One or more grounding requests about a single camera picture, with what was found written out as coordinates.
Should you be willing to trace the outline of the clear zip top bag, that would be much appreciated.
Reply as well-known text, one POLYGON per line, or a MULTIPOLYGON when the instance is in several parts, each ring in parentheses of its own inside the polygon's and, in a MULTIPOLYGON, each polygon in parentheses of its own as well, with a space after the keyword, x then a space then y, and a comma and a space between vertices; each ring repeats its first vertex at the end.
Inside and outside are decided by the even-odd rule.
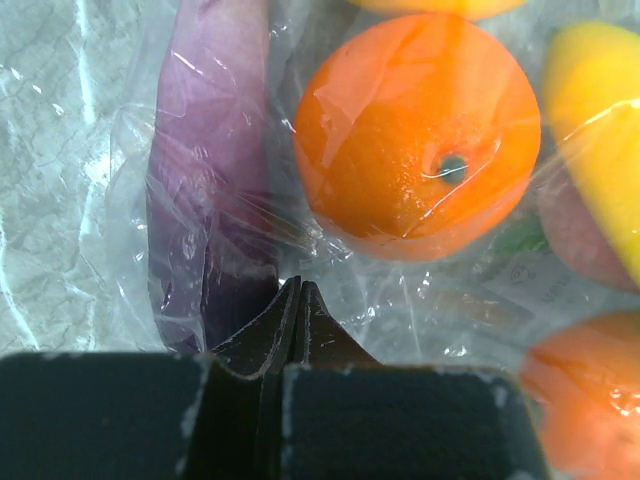
POLYGON ((278 290, 216 347, 162 341, 149 283, 147 169, 160 70, 184 1, 5 1, 1 5, 1 361, 21 353, 206 354, 261 315, 291 278, 315 283, 329 314, 386 366, 519 373, 529 349, 598 315, 639 314, 639 292, 577 274, 552 251, 538 194, 573 185, 544 107, 557 32, 601 21, 639 36, 635 1, 528 1, 479 21, 516 59, 537 98, 541 142, 528 187, 497 226, 434 261, 357 251, 316 220, 294 154, 294 120, 319 67, 388 15, 352 1, 268 5, 264 150, 278 290))

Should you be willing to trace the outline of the red green fake mango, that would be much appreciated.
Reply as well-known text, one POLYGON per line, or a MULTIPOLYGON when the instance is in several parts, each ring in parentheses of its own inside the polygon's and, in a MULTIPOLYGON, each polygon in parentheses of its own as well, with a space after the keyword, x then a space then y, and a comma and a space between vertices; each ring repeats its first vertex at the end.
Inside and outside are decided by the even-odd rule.
POLYGON ((598 315, 531 347, 520 369, 553 467, 574 479, 639 476, 639 314, 598 315))

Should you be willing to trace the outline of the yellow fake bell pepper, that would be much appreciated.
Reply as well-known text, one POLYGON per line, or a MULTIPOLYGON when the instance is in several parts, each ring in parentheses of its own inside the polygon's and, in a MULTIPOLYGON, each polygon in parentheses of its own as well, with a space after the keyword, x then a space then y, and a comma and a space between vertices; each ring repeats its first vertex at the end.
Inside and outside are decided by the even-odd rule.
POLYGON ((522 7, 527 0, 355 0, 352 4, 388 14, 446 13, 471 21, 488 19, 522 7))

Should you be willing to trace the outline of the yellow fake banana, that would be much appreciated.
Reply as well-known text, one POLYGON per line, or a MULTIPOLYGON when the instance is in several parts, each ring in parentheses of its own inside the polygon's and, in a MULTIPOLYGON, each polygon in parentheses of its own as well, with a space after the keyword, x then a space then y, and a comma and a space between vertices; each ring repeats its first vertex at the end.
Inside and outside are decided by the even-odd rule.
POLYGON ((601 21, 567 26, 542 94, 556 147, 599 231, 639 279, 639 36, 601 21))

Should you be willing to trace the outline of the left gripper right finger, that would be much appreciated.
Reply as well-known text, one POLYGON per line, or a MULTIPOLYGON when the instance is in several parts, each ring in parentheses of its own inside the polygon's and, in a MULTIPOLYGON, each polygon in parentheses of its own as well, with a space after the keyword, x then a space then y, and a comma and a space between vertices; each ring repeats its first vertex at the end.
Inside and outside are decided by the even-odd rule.
POLYGON ((528 399, 502 372, 386 366, 305 282, 283 371, 286 479, 546 479, 528 399))

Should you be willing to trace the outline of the fake orange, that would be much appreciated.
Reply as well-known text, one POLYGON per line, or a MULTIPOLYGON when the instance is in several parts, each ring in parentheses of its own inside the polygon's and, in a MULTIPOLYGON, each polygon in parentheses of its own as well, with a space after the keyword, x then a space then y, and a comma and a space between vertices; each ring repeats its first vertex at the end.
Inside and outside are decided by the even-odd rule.
POLYGON ((434 261, 504 220, 540 149, 534 90, 511 53, 469 21, 384 21, 316 71, 294 154, 318 223, 377 258, 434 261))

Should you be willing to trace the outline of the purple fake eggplant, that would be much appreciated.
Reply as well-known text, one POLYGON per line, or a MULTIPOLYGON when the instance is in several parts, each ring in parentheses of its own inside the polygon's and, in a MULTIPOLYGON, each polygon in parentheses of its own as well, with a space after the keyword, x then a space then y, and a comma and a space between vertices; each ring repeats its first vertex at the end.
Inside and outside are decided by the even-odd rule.
POLYGON ((149 290, 163 343, 210 350, 278 290, 263 134, 264 1, 184 1, 158 81, 147 169, 149 290))

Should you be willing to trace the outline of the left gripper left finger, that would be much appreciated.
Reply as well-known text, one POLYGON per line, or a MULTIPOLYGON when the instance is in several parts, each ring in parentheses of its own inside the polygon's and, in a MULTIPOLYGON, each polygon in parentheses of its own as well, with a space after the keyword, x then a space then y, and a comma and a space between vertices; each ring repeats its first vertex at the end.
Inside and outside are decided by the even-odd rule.
POLYGON ((300 295, 289 279, 212 353, 4 357, 2 477, 274 478, 300 295))

